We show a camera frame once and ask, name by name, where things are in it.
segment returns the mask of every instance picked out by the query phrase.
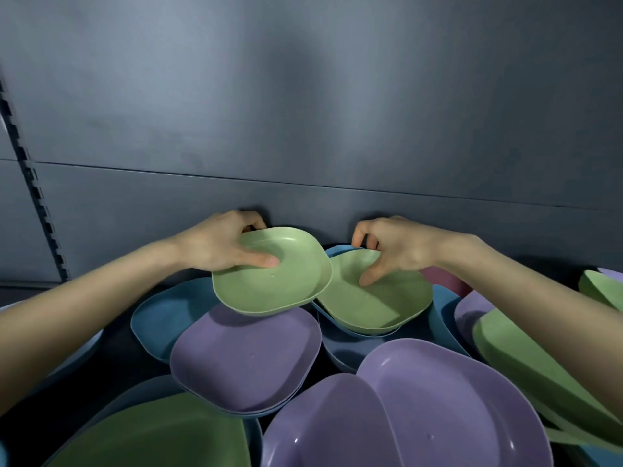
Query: person's left arm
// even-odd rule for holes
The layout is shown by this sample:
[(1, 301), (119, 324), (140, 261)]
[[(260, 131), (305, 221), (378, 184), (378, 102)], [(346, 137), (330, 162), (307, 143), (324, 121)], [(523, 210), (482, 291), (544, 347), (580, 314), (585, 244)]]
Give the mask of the person's left arm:
[(254, 211), (213, 215), (0, 313), (0, 416), (169, 275), (186, 268), (277, 266), (276, 257), (238, 244), (251, 226), (266, 227)]

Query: panel seam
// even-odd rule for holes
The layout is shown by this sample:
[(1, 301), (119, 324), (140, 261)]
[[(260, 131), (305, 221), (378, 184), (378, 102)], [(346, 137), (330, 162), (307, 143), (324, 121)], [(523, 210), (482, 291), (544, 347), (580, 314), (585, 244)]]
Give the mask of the panel seam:
[(35, 211), (37, 212), (39, 223), (41, 224), (41, 228), (43, 229), (43, 234), (45, 235), (45, 238), (50, 248), (50, 252), (52, 253), (54, 264), (56, 265), (61, 281), (66, 282), (67, 280), (71, 279), (71, 275), (69, 273), (69, 270), (67, 269), (66, 259), (65, 256), (62, 254), (62, 249), (60, 247), (60, 243), (54, 229), (54, 224), (50, 216), (50, 211), (45, 204), (43, 191), (39, 186), (37, 171), (35, 170), (35, 164), (30, 160), (26, 149), (22, 146), (18, 127), (14, 120), (11, 106), (9, 104), (9, 101), (7, 100), (7, 94), (1, 81), (0, 115), (4, 122), (4, 127), (8, 132), (9, 139), (11, 140), (13, 152), (15, 153), (17, 162), (19, 163), (19, 168), (24, 176), (24, 181), (26, 182), (26, 186), (30, 193), (32, 203), (35, 207)]

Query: green plate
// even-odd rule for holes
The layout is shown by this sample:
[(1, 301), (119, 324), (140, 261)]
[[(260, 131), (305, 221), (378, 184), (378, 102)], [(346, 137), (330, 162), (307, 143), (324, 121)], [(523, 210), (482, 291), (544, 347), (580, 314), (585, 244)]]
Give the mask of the green plate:
[(623, 282), (593, 270), (586, 270), (578, 283), (580, 293), (623, 311)]
[(616, 417), (500, 310), (480, 318), (473, 337), (482, 357), (522, 392), (582, 431), (623, 446), (623, 425)]
[(116, 413), (71, 442), (50, 467), (250, 467), (242, 420), (190, 393)]
[(335, 321), (360, 334), (390, 332), (432, 302), (432, 285), (419, 272), (393, 272), (360, 287), (361, 274), (380, 254), (361, 249), (331, 258), (333, 279), (318, 296)]
[(268, 316), (316, 298), (331, 281), (331, 262), (316, 238), (296, 228), (245, 233), (240, 243), (268, 252), (281, 263), (272, 269), (236, 266), (212, 274), (214, 293), (231, 309)]

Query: person's right hand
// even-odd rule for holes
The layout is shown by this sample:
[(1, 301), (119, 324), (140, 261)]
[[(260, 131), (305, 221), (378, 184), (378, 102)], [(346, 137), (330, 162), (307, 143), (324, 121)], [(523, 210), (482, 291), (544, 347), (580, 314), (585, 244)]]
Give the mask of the person's right hand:
[(359, 285), (370, 285), (395, 270), (417, 271), (437, 265), (443, 243), (457, 234), (400, 216), (360, 221), (354, 230), (353, 247), (361, 246), (367, 235), (368, 249), (377, 249), (381, 255), (361, 275)]

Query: metal panel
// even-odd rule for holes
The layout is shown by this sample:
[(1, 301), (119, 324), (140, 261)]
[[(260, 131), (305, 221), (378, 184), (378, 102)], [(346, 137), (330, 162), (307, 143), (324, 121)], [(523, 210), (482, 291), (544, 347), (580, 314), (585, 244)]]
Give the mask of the metal panel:
[(230, 209), (257, 209), (323, 244), (348, 242), (359, 219), (400, 214), (514, 257), (623, 268), (623, 220), (606, 211), (67, 165), (39, 164), (37, 175), (73, 277)]
[(60, 281), (19, 163), (1, 159), (0, 280)]
[(0, 116), (0, 159), (17, 160), (2, 116)]
[(621, 209), (623, 0), (0, 0), (37, 161)]

